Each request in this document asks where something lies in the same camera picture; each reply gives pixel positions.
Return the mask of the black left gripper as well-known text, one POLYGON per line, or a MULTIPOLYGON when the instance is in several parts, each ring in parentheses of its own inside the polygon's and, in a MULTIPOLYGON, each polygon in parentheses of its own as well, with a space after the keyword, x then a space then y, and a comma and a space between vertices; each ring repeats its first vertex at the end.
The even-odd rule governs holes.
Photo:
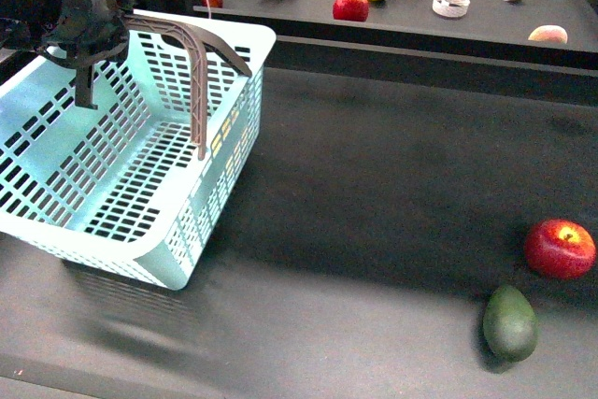
POLYGON ((134 4, 135 0, 47 1, 51 16, 42 21, 39 53, 59 66, 77 69, 77 107, 97 109, 94 64, 127 58, 130 33, 125 15, 134 4))

